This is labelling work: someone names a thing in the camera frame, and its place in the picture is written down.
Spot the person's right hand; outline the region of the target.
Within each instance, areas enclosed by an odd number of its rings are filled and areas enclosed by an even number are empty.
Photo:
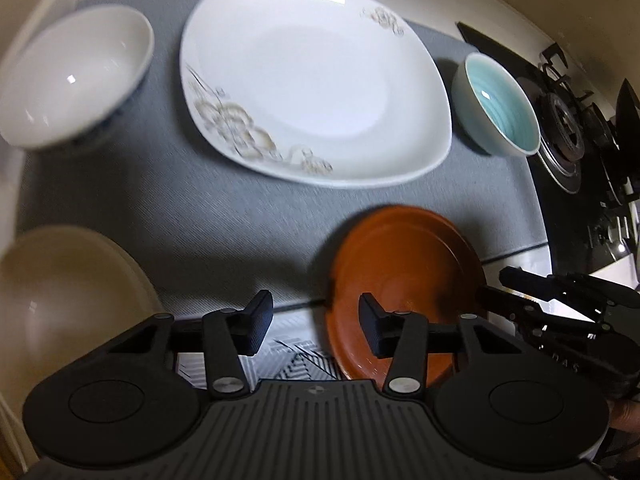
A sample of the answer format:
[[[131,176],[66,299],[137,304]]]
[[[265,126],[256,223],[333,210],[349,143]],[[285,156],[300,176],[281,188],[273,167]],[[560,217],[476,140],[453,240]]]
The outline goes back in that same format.
[[[610,426],[616,430],[640,432],[640,403],[638,401],[610,401]]]

